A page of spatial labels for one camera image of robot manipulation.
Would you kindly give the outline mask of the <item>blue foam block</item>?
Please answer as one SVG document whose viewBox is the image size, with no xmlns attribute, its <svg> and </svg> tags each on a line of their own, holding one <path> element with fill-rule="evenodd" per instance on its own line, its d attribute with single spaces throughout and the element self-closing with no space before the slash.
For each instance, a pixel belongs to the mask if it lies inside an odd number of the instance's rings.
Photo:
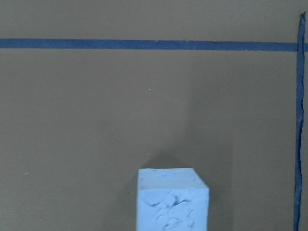
<svg viewBox="0 0 308 231">
<path fill-rule="evenodd" d="M 193 168 L 139 169 L 136 230 L 206 231 L 209 193 Z"/>
</svg>

